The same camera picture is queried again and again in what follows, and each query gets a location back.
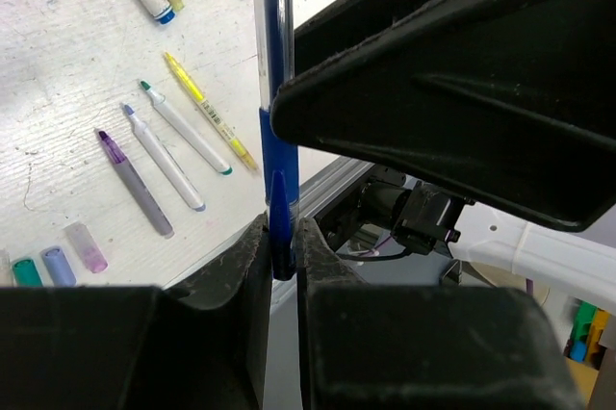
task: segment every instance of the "wire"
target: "wire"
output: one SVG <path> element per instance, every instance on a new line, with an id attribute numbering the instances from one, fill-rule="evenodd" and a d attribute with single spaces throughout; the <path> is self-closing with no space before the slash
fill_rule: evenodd
<path id="1" fill-rule="evenodd" d="M 378 248 L 382 247 L 385 243 L 387 243 L 391 239 L 392 239 L 392 236 L 390 235 L 388 238 L 386 238 L 383 242 L 379 243 L 373 249 L 369 249 L 368 251 L 364 251 L 359 254 L 336 253 L 336 255 L 340 259 L 344 259 L 346 261 L 355 261 L 359 263 L 378 263 L 382 261 L 394 261 L 396 259 L 401 259 L 411 254 L 411 251 L 409 251 L 408 249 L 404 249 L 398 254 L 387 254 L 387 255 L 382 255 L 382 256 L 378 255 Z"/>

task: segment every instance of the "blue pen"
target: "blue pen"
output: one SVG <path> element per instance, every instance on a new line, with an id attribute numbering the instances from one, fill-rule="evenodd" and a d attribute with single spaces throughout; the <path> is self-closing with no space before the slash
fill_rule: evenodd
<path id="1" fill-rule="evenodd" d="M 254 0 L 261 86 L 261 144 L 269 206 L 269 241 L 273 277 L 289 280 L 295 273 L 293 233 L 299 204 L 297 146 L 271 131 L 270 105 L 282 84 L 293 77 L 292 0 Z"/>

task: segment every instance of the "green object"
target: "green object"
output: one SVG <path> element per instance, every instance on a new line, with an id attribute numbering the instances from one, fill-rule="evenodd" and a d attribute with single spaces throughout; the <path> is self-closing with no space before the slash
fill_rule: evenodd
<path id="1" fill-rule="evenodd" d="M 40 275 L 32 259 L 22 259 L 14 263 L 13 274 L 20 287 L 42 287 Z"/>
<path id="2" fill-rule="evenodd" d="M 576 318 L 574 319 L 574 327 L 571 330 L 571 340 L 573 342 L 586 342 L 586 337 L 590 331 L 590 325 L 593 322 L 597 308 L 587 302 L 582 302 L 577 309 Z"/>

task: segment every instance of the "white table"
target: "white table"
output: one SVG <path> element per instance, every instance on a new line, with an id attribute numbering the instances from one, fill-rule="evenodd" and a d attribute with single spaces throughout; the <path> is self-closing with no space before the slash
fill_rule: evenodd
<path id="1" fill-rule="evenodd" d="M 295 24 L 333 0 L 295 0 Z M 0 229 L 12 260 L 61 245 L 80 284 L 158 284 L 207 263 L 263 212 L 263 178 L 227 149 L 167 70 L 169 51 L 231 124 L 259 164 L 259 91 L 252 0 L 184 0 L 158 25 L 138 0 L 0 0 Z M 150 107 L 138 81 L 167 95 L 230 161 L 217 175 Z M 185 205 L 133 137 L 120 104 L 130 103 L 203 194 Z M 171 221 L 160 237 L 113 171 L 94 135 L 105 129 L 131 159 Z M 301 149 L 304 182 L 336 157 Z M 89 273 L 63 229 L 82 221 L 109 268 Z"/>

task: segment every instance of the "yellow highlighter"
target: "yellow highlighter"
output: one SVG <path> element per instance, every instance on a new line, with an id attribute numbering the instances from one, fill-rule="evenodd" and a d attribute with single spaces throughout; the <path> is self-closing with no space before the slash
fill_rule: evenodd
<path id="1" fill-rule="evenodd" d="M 242 160 L 249 169 L 253 171 L 257 171 L 259 167 L 257 163 L 254 161 L 252 156 L 248 153 L 246 148 L 240 142 L 240 140 L 236 137 L 235 133 L 231 129 L 231 127 L 225 123 L 214 106 L 208 101 L 203 92 L 199 89 L 199 87 L 194 83 L 193 79 L 189 76 L 182 65 L 180 65 L 173 57 L 166 52 L 165 57 L 167 58 L 167 62 L 171 67 L 171 71 L 180 80 L 180 83 L 184 87 L 184 89 L 191 95 L 192 100 L 196 104 L 196 106 L 201 110 L 201 113 L 205 115 L 206 118 L 212 123 L 212 125 L 216 128 L 218 133 L 222 136 L 223 139 L 229 144 L 229 146 L 233 149 L 235 154 Z"/>

